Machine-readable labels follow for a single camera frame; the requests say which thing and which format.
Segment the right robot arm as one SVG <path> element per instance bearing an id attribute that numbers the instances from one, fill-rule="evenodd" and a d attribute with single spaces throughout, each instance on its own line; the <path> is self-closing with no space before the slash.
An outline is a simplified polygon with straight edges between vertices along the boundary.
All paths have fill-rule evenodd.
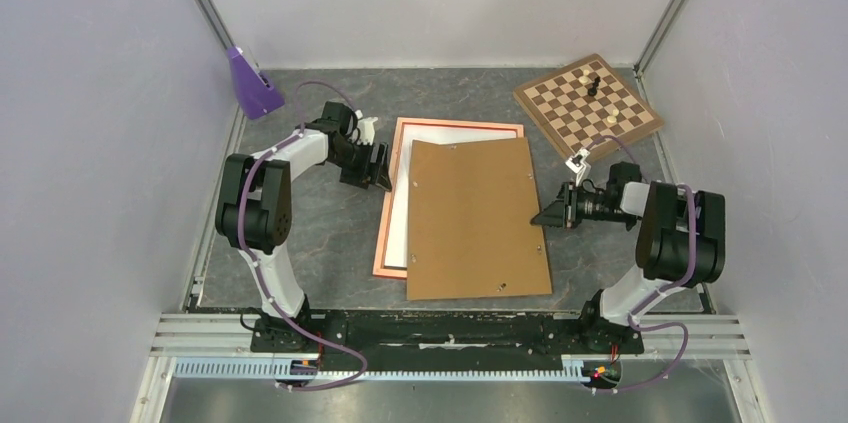
<path id="1" fill-rule="evenodd" d="M 726 199 L 685 185 L 646 183 L 639 165 L 610 166 L 605 187 L 590 180 L 563 184 L 531 218 L 534 226 L 574 229 L 604 221 L 637 227 L 635 263 L 614 285 L 588 300 L 576 341 L 593 353 L 632 351 L 645 313 L 666 297 L 716 281 L 724 269 Z"/>

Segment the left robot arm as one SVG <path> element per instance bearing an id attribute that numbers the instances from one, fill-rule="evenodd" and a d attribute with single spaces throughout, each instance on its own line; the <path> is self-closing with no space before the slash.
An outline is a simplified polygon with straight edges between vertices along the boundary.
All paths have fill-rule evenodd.
<path id="1" fill-rule="evenodd" d="M 260 294 L 252 350 L 297 352 L 318 343 L 287 249 L 292 184 L 306 170 L 330 163 L 339 168 L 343 184 L 391 191 L 388 147 L 374 141 L 376 122 L 330 101 L 319 118 L 282 141 L 225 159 L 214 226 L 246 261 Z"/>

